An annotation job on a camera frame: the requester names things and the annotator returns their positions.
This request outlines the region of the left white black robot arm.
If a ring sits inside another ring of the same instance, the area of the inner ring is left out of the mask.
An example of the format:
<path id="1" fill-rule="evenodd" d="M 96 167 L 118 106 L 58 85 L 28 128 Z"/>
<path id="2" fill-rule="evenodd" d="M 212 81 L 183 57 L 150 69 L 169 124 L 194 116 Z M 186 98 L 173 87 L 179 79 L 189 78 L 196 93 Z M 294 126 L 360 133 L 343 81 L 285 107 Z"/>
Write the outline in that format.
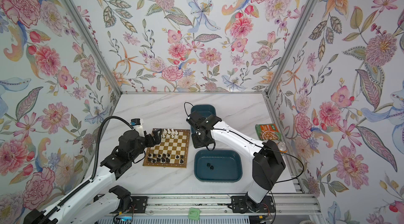
<path id="1" fill-rule="evenodd" d="M 147 134 L 140 119 L 127 122 L 117 116 L 107 117 L 100 125 L 100 130 L 111 119 L 117 119 L 130 128 L 119 137 L 118 146 L 103 161 L 99 161 L 99 153 L 96 153 L 89 178 L 46 209 L 32 210 L 24 218 L 24 223 L 93 224 L 108 213 L 121 213 L 130 209 L 133 205 L 131 193 L 122 186 L 113 187 L 94 203 L 90 203 L 90 200 L 117 181 L 147 148 L 159 145 L 163 130 L 155 129 Z"/>

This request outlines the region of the wooden chess board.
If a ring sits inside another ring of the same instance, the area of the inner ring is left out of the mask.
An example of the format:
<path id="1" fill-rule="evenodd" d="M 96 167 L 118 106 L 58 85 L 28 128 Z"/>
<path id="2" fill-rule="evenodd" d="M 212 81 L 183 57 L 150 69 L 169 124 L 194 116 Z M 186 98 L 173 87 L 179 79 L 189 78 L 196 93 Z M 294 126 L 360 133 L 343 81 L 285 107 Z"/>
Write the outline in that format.
<path id="1" fill-rule="evenodd" d="M 171 168 L 186 168 L 189 150 L 189 141 L 191 138 L 190 130 L 175 129 L 179 131 L 178 139 L 164 139 L 161 137 L 161 143 L 153 147 L 147 148 L 146 158 L 143 161 L 143 166 L 149 167 L 171 167 Z M 149 153 L 170 153 L 172 155 L 184 155 L 185 163 L 183 165 L 174 164 L 148 164 L 146 159 Z"/>

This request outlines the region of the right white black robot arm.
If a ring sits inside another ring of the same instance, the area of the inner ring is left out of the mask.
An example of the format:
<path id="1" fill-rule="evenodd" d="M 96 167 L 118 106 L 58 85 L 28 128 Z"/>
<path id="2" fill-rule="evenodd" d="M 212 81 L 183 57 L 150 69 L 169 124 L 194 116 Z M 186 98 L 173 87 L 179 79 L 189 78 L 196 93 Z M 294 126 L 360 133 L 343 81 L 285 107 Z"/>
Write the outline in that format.
<path id="1" fill-rule="evenodd" d="M 186 122 L 191 127 L 191 139 L 195 149 L 204 148 L 215 156 L 221 152 L 217 143 L 223 143 L 232 151 L 244 156 L 251 166 L 252 184 L 244 196 L 232 196 L 234 213 L 259 212 L 265 204 L 268 193 L 276 184 L 292 181 L 293 178 L 281 179 L 287 169 L 284 156 L 298 160 L 296 156 L 281 151 L 272 140 L 260 141 L 248 137 L 224 122 L 214 113 L 207 114 L 192 108 L 186 114 Z"/>

